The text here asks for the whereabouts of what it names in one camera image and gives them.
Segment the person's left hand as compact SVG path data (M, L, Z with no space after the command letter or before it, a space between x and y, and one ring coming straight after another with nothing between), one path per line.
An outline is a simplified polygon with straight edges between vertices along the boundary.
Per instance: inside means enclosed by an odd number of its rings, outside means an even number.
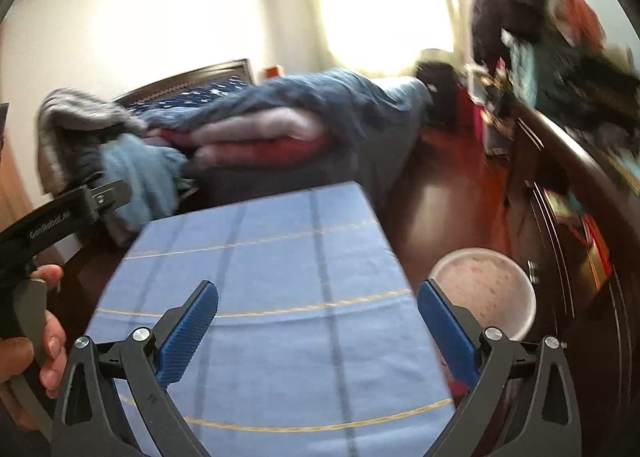
M21 264L1 279L1 402L22 428L50 439L67 363L66 334L47 310L62 269Z

